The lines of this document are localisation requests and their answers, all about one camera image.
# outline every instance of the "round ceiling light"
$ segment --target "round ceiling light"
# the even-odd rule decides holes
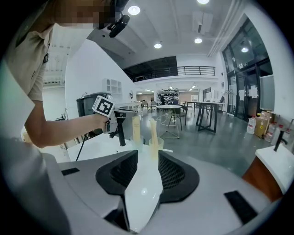
[[[200,39],[200,38],[197,38],[197,39],[195,39],[195,43],[202,43],[202,39]]]
[[[129,9],[128,9],[128,12],[135,16],[135,15],[138,15],[140,13],[140,8],[138,6],[131,6]]]
[[[162,47],[162,45],[161,45],[160,43],[157,43],[157,44],[154,45],[154,47],[155,47],[156,49],[159,49],[159,48]]]
[[[206,4],[209,2],[209,0],[197,0],[197,2],[199,2],[201,4]]]
[[[247,52],[248,51],[248,48],[247,47],[243,47],[241,52]]]

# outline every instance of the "black strip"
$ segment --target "black strip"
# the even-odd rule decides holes
[[[256,211],[248,204],[238,191],[228,192],[224,195],[243,224],[248,223],[255,216],[257,216]]]
[[[66,176],[68,174],[73,174],[73,173],[76,173],[76,172],[79,172],[79,169],[77,169],[76,167],[75,168],[70,168],[70,169],[66,169],[66,170],[63,170],[61,171],[61,173]]]

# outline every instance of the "shirt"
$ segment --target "shirt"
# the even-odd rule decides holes
[[[32,101],[43,100],[43,76],[49,59],[53,25],[41,33],[28,30],[46,5],[47,2],[23,22],[4,57],[14,79]]]

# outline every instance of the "plastic cup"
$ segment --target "plastic cup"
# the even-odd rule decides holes
[[[161,138],[157,138],[157,139],[158,139],[158,150],[163,150],[164,149],[164,140]],[[150,146],[150,148],[153,147],[152,139],[149,140],[149,146]]]
[[[142,152],[142,149],[143,149],[143,141],[144,141],[144,138],[142,135],[140,135],[140,141],[134,141],[133,140],[133,136],[130,138],[130,142],[133,146],[133,149],[134,150],[138,150],[138,152]]]

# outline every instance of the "railing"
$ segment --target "railing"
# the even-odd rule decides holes
[[[204,75],[215,76],[215,67],[211,66],[183,66],[183,67],[169,67],[158,70],[147,71],[142,74],[132,75],[125,72],[133,82],[139,82],[143,80],[162,78],[170,76],[181,75]]]

